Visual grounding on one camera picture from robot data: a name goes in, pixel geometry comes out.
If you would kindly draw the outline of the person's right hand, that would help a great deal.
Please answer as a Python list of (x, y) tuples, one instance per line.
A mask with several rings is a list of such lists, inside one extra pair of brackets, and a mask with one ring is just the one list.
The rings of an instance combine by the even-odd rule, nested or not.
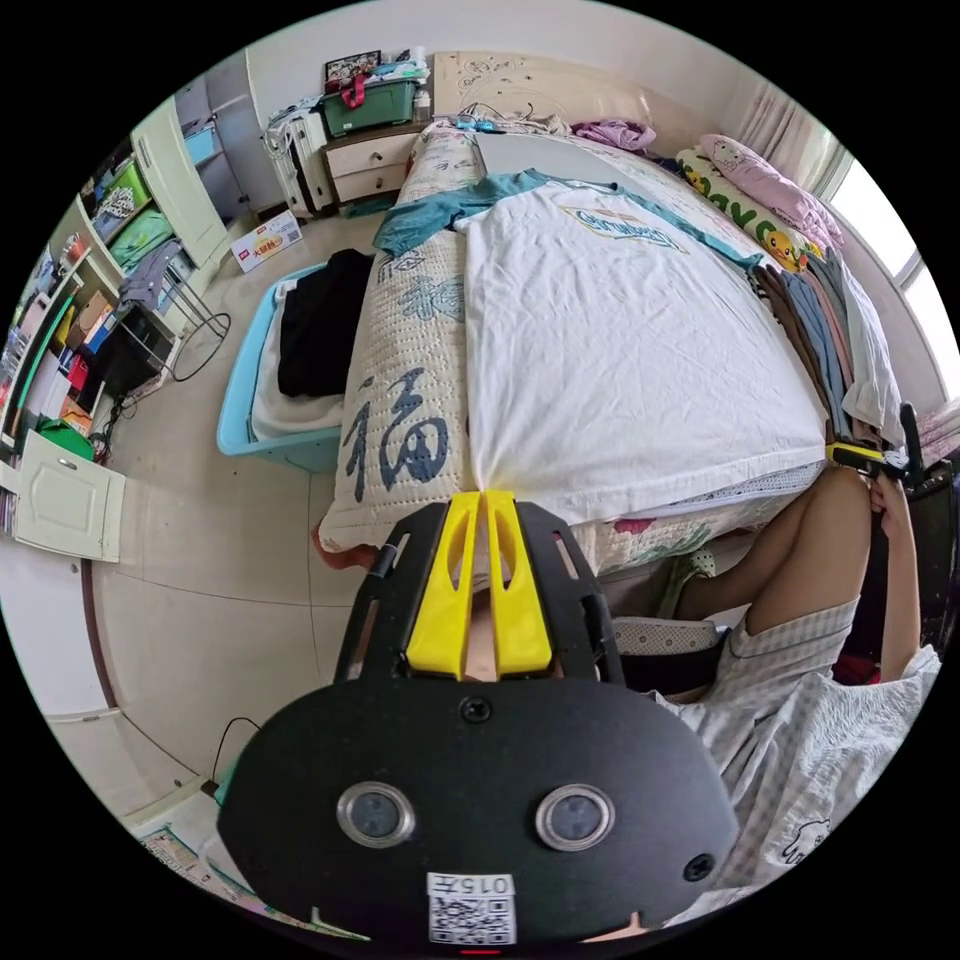
[(880, 472), (870, 481), (870, 503), (881, 518), (881, 528), (891, 544), (913, 539), (909, 506), (902, 483)]

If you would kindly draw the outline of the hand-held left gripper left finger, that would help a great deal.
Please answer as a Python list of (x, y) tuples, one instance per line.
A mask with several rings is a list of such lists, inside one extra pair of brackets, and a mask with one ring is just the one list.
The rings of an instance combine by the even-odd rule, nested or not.
[(465, 677), (479, 508), (476, 492), (456, 494), (448, 504), (407, 644), (415, 673)]

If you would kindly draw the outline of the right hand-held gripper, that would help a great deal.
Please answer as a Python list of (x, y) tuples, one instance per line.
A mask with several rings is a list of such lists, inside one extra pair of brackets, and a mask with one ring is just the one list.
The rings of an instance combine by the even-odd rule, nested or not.
[(885, 476), (898, 482), (906, 491), (921, 487), (927, 480), (921, 447), (890, 450), (878, 461), (878, 451), (870, 447), (845, 442), (834, 442), (826, 447), (827, 459), (835, 465), (856, 471), (870, 471), (870, 480)]

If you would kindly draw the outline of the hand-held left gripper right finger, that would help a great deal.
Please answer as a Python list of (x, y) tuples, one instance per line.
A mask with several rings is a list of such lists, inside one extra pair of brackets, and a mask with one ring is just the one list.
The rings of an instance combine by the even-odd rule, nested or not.
[(553, 653), (515, 500), (508, 492), (488, 491), (485, 511), (496, 676), (543, 674)]

